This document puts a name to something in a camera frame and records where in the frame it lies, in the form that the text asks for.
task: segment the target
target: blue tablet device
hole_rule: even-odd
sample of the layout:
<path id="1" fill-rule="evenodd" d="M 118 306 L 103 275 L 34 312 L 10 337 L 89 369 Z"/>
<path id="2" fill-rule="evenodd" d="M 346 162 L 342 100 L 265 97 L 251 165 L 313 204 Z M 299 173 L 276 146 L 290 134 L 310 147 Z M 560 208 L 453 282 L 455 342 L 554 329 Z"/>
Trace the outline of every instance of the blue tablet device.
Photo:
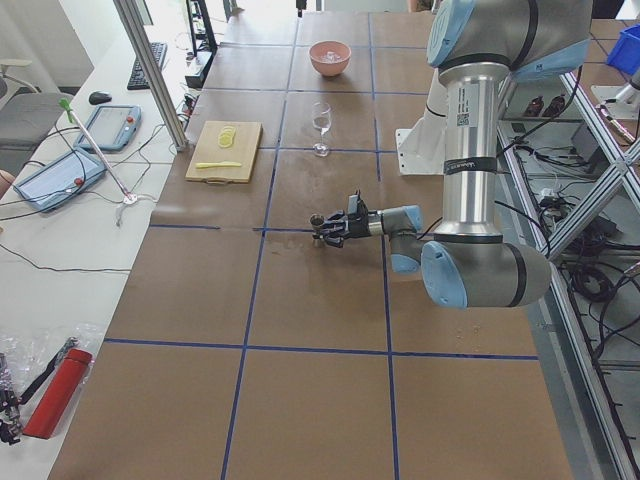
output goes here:
<path id="1" fill-rule="evenodd" d="M 13 186 L 41 212 L 54 210 L 96 183 L 106 167 L 84 150 L 73 149 Z"/>
<path id="2" fill-rule="evenodd" d="M 100 150 L 119 152 L 131 141 L 138 130 L 142 110 L 136 105 L 99 105 L 93 111 L 86 127 Z M 74 147 L 92 152 L 93 148 L 84 135 L 80 135 Z"/>

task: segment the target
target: black mouse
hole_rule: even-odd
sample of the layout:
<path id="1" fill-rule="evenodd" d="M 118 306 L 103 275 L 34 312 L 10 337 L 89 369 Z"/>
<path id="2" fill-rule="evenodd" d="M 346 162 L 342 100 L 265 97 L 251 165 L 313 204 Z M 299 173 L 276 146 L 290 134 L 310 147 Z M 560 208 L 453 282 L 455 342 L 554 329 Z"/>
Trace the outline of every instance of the black mouse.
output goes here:
<path id="1" fill-rule="evenodd" d="M 93 92 L 89 95 L 89 103 L 91 105 L 100 105 L 111 101 L 111 94 L 107 92 Z"/>

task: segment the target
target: red cylinder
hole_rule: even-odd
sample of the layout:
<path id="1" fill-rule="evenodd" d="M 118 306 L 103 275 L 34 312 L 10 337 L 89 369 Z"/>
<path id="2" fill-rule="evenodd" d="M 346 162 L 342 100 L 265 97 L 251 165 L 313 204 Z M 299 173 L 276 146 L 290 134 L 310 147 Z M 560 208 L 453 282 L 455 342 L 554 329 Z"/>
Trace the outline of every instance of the red cylinder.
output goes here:
<path id="1" fill-rule="evenodd" d="M 69 350 L 47 391 L 44 392 L 42 400 L 31 415 L 29 423 L 24 427 L 23 435 L 51 438 L 73 392 L 84 377 L 91 358 L 91 354 L 84 350 L 76 348 Z"/>

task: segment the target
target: white table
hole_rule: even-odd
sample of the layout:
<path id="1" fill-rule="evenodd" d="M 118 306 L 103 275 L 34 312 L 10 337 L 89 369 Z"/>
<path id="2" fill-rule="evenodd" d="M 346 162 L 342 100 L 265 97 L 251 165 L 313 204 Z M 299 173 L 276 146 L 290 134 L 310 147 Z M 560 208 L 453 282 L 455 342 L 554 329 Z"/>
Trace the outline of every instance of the white table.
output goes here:
<path id="1" fill-rule="evenodd" d="M 142 122 L 136 136 L 125 150 L 109 155 L 117 163 L 138 149 L 152 135 L 154 128 L 162 124 L 162 118 L 149 90 L 128 91 L 127 80 L 134 61 L 134 53 L 126 37 L 117 39 L 104 59 L 96 67 L 75 96 L 72 107 L 81 119 L 87 119 L 93 111 L 89 94 L 95 90 L 109 91 L 112 105 L 139 105 Z M 170 45 L 163 74 L 172 100 L 181 102 L 184 85 L 183 53 Z M 71 126 L 66 114 L 58 121 L 60 129 Z M 73 143 L 76 132 L 65 133 Z M 57 135 L 47 139 L 35 152 L 32 160 L 49 163 L 68 150 Z M 138 194 L 148 194 L 156 199 L 162 191 L 175 154 L 169 134 L 162 129 L 143 150 L 150 160 L 150 168 L 143 181 L 135 189 Z M 129 188 L 147 168 L 148 164 L 138 154 L 115 167 L 117 174 Z M 39 167 L 28 165 L 18 180 Z M 122 200 L 122 193 L 113 178 L 105 175 L 90 188 L 109 199 Z M 20 200 L 10 190 L 2 204 Z M 4 232 L 0 244 L 29 258 L 40 266 L 83 269 L 130 269 L 149 223 L 153 210 L 152 201 L 140 201 L 124 211 L 121 227 L 116 226 L 116 205 L 95 194 L 83 194 L 50 214 L 35 214 L 26 218 L 0 221 Z M 24 203 L 0 206 L 0 218 L 32 213 Z M 35 346 L 41 366 L 34 365 L 30 374 L 15 372 L 16 381 L 23 387 L 40 373 L 40 368 L 62 346 L 69 336 L 80 335 L 79 348 L 96 355 L 111 317 L 124 288 L 128 272 L 122 273 L 58 273 L 38 270 L 24 260 L 0 249 L 0 351 L 7 348 L 7 339 L 13 338 L 19 345 Z M 46 385 L 41 387 L 27 406 L 21 409 L 26 422 L 37 405 Z M 3 475 L 13 478 L 46 478 L 58 455 L 71 422 L 81 389 L 70 402 L 54 437 L 49 440 L 22 437 L 17 445 L 0 445 L 0 465 Z"/>

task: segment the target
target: wine glass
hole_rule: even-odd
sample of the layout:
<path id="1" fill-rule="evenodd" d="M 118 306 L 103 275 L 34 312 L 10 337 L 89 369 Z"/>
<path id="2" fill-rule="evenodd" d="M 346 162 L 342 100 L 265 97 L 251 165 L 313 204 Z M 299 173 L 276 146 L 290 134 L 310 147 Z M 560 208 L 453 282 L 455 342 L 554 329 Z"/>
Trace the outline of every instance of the wine glass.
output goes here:
<path id="1" fill-rule="evenodd" d="M 314 103 L 312 118 L 313 126 L 320 130 L 320 142 L 313 146 L 313 152 L 319 157 L 326 157 L 331 151 L 329 145 L 324 143 L 324 134 L 331 128 L 331 105 L 327 102 Z"/>

